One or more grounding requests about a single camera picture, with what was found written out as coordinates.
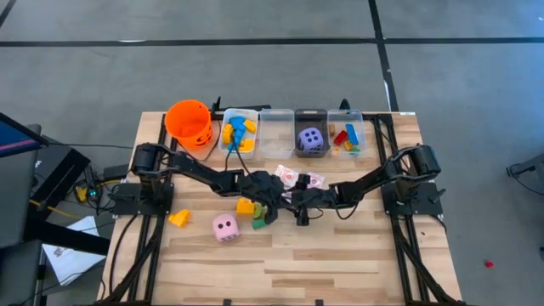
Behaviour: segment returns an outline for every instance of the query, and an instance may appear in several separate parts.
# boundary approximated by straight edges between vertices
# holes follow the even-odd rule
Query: wooden table
[[[136,144],[157,141],[161,118],[161,112],[142,114]],[[400,148],[422,142],[416,116],[394,113],[393,119]],[[218,124],[213,124],[213,129],[215,141]],[[300,173],[316,172],[326,177],[325,185],[354,180],[380,166],[370,122],[365,122],[365,136],[367,149],[355,161],[336,157],[267,160],[256,152],[246,164],[250,171],[265,169],[273,173],[282,164]],[[206,164],[223,169],[224,154],[215,150]],[[241,168],[241,164],[231,158],[229,169],[236,168]],[[138,182],[134,176],[128,180]],[[153,304],[222,304],[224,298],[232,299],[234,305],[315,304],[315,299],[336,305],[404,304],[391,223],[383,211],[379,191],[366,195],[354,216],[346,221],[331,210],[322,218],[311,220],[310,226],[297,227],[290,213],[280,212],[275,223],[253,230],[251,220],[238,218],[242,236],[221,243],[213,237],[212,219],[221,213],[234,213],[238,198],[219,197],[204,184],[181,175],[174,176],[173,182],[173,212],[189,208],[192,214],[184,229],[168,221],[165,224]],[[111,254],[129,219],[116,221],[103,275],[106,285]],[[122,241],[114,284],[133,264],[141,220],[139,217],[133,222]],[[460,299],[444,229],[428,216],[416,216],[414,221],[423,262],[446,292]],[[419,298],[415,270],[411,263],[408,267],[414,298]],[[140,276],[138,299],[144,296],[147,271],[146,264]]]

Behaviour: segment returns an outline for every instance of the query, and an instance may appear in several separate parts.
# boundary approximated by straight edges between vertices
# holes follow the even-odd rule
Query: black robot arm
[[[168,167],[152,171],[157,155],[161,159],[169,157]],[[407,157],[409,169],[403,169],[401,159]],[[266,206],[264,221],[273,223],[279,209],[287,209],[295,214],[298,225],[308,225],[307,209],[343,209],[358,205],[366,193],[377,187],[402,182],[404,186],[416,185],[434,179],[440,167],[433,149],[428,145],[418,145],[398,151],[379,168],[354,182],[330,184],[328,190],[307,189],[309,176],[301,174],[297,185],[290,189],[291,199],[285,197],[285,186],[280,178],[265,171],[245,175],[243,170],[217,171],[207,167],[182,151],[172,151],[160,144],[140,144],[134,153],[131,171],[138,175],[143,186],[153,188],[159,179],[172,174],[182,174],[210,186],[220,196],[244,196]]]

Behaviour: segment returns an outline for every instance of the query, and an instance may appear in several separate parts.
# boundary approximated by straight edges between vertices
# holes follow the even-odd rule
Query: concrete floor
[[[0,0],[0,7],[8,0]],[[386,38],[544,37],[544,4],[378,0]],[[17,0],[0,41],[232,37],[373,37],[364,0]],[[401,111],[418,114],[443,168],[437,179],[464,299],[544,300],[544,201],[505,167],[544,153],[544,45],[388,45]],[[0,106],[58,140],[131,145],[141,111],[180,99],[224,105],[334,108],[342,98],[387,111],[375,45],[0,48]],[[101,167],[127,150],[81,148]],[[544,190],[532,176],[527,184]],[[73,213],[92,214],[65,203]],[[69,220],[54,221],[67,224]],[[99,224],[109,221],[101,216]],[[111,228],[100,230],[108,235]],[[495,262],[485,269],[484,260]],[[91,303],[95,270],[49,297]],[[52,275],[48,282],[53,282]]]

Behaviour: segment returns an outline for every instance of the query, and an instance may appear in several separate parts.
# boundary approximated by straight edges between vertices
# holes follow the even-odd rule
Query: orange bucket
[[[212,116],[197,100],[176,103],[168,110],[164,124],[186,150],[201,149],[212,139]]]

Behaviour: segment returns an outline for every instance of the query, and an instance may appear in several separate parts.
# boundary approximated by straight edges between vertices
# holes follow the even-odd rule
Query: black floor stripe
[[[11,9],[14,7],[17,0],[9,0],[6,7],[3,9],[2,14],[0,14],[0,28],[3,25],[3,22],[8,18],[9,12],[11,12]]]
[[[384,38],[385,44],[544,43],[544,37]]]
[[[262,46],[262,45],[346,45],[376,43],[369,37],[279,37],[236,39],[179,39],[130,41],[28,41],[0,42],[0,47],[168,47],[168,46]]]
[[[387,94],[389,109],[391,111],[399,111],[399,104],[397,103],[397,94],[394,91],[393,77],[391,76],[391,67],[389,66],[388,52],[385,48],[383,41],[382,24],[380,23],[380,16],[377,12],[376,0],[368,0],[368,6],[371,9],[372,25],[374,26],[374,32],[376,33],[377,53],[380,57],[380,66],[382,67],[383,80],[387,84]]]

